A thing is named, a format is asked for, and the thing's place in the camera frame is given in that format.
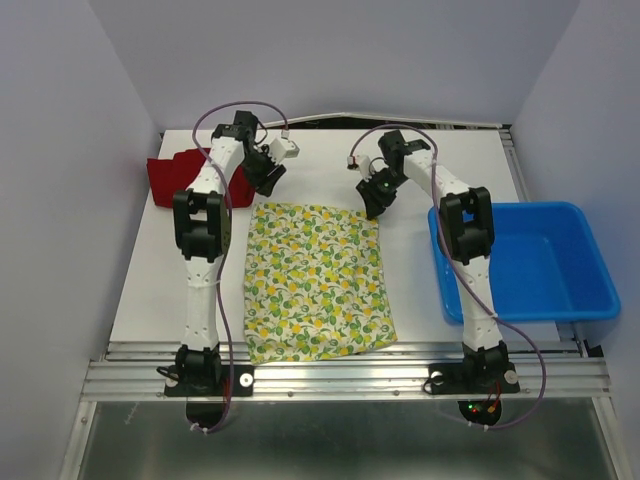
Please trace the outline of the lemon print skirt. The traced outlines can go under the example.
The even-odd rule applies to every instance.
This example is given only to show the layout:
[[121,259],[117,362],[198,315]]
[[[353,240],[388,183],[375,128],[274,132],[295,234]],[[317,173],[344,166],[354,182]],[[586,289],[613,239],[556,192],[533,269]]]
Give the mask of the lemon print skirt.
[[244,337],[253,365],[346,357],[396,342],[379,225],[362,211],[261,203],[249,224]]

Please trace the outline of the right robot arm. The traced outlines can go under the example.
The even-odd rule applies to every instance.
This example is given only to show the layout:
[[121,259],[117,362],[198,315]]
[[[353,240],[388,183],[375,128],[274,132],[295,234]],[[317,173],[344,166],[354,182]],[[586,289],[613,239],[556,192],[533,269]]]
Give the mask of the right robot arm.
[[378,147],[384,166],[351,151],[347,168],[361,180],[356,186],[368,219],[376,219],[393,203],[397,190],[411,180],[429,194],[436,221],[436,246],[448,261],[463,314],[463,359],[432,363],[423,389],[431,395],[482,394],[500,387],[513,368],[498,326],[489,280],[495,241],[492,202],[484,187],[472,187],[439,164],[438,147],[424,132],[407,140],[393,129],[382,135]]

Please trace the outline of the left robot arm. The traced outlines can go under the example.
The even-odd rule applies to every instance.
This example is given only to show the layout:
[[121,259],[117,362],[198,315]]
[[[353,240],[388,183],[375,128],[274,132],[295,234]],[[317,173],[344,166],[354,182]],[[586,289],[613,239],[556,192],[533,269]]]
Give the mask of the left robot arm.
[[223,396],[234,385],[231,365],[221,359],[216,327],[221,271],[232,233],[229,183],[241,170],[256,193],[269,197],[286,172],[283,160],[299,153],[285,132],[260,146],[259,126],[259,119],[243,110],[231,124],[218,125],[195,179],[173,195],[175,242],[187,271],[187,314],[174,363],[157,369],[165,378],[167,396]]

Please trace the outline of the blue plastic bin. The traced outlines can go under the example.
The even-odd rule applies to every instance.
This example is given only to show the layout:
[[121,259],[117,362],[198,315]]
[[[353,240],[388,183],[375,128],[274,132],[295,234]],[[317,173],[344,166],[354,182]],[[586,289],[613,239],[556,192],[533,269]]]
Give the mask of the blue plastic bin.
[[495,203],[488,277],[469,286],[510,324],[612,320],[620,300],[587,219],[567,202]]

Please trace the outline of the aluminium right side rail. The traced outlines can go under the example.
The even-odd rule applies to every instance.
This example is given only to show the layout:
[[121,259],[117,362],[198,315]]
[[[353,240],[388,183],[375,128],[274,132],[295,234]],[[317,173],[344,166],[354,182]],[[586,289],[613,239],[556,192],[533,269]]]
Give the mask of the aluminium right side rail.
[[523,176],[519,159],[517,157],[515,143],[513,141],[511,132],[508,128],[500,128],[498,130],[498,133],[499,133],[499,137],[507,158],[507,162],[509,165],[512,179],[515,184],[515,189],[516,189],[518,198],[521,202],[529,202],[530,201],[529,191],[526,186],[526,182]]

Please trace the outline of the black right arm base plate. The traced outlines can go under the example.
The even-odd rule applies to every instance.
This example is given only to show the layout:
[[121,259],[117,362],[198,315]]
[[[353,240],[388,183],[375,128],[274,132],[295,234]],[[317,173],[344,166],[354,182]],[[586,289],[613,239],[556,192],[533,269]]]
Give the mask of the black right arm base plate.
[[422,390],[434,396],[516,394],[521,388],[512,363],[497,368],[476,369],[463,362],[431,363]]

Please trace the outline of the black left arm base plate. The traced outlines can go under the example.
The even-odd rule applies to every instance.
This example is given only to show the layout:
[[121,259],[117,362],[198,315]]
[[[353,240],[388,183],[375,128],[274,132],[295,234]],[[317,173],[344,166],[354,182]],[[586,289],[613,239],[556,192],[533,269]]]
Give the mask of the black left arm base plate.
[[[232,397],[251,397],[253,395],[255,367],[235,364],[233,375]],[[225,397],[230,394],[230,367],[222,365],[220,380],[176,381],[165,378],[163,394],[169,398],[187,397]]]

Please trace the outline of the aluminium front rail frame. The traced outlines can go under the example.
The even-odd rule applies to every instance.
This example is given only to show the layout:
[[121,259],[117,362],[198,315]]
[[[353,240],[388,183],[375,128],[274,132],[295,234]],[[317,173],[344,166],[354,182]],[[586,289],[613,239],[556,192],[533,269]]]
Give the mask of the aluminium front rail frame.
[[[107,353],[87,369],[84,401],[167,401],[166,379],[157,369],[174,359],[171,343],[113,342]],[[542,354],[516,341],[509,346],[520,390],[516,399],[598,398],[611,394],[611,380],[602,358],[587,356],[572,341],[545,342]],[[399,342],[374,352],[317,362],[272,362],[252,367],[245,345],[223,347],[232,360],[237,401],[302,402],[340,400],[430,400],[434,365],[462,358],[459,344]]]

